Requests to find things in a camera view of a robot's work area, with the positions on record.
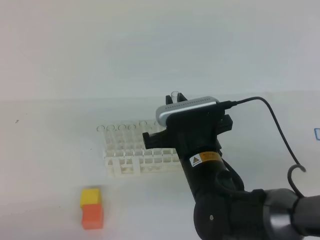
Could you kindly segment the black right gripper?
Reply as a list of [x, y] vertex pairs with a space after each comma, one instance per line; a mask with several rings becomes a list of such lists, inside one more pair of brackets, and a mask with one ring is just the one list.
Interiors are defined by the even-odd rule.
[[[177, 102], [187, 101], [179, 92]], [[173, 104], [170, 95], [165, 96], [165, 104]], [[180, 159], [201, 152], [221, 153], [218, 135], [228, 132], [233, 120], [223, 109], [192, 110], [169, 116], [163, 131], [142, 134], [146, 149], [175, 149]]]

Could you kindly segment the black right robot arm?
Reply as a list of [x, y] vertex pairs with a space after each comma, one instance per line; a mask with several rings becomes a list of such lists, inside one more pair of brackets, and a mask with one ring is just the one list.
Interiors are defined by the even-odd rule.
[[147, 149], [175, 149], [193, 195], [193, 222], [203, 240], [302, 240], [320, 235], [320, 198], [304, 196], [292, 173], [290, 188], [246, 191], [238, 173], [223, 159], [218, 135], [230, 131], [226, 110], [237, 101], [206, 96], [188, 100], [167, 95], [156, 110], [163, 131], [143, 133]]

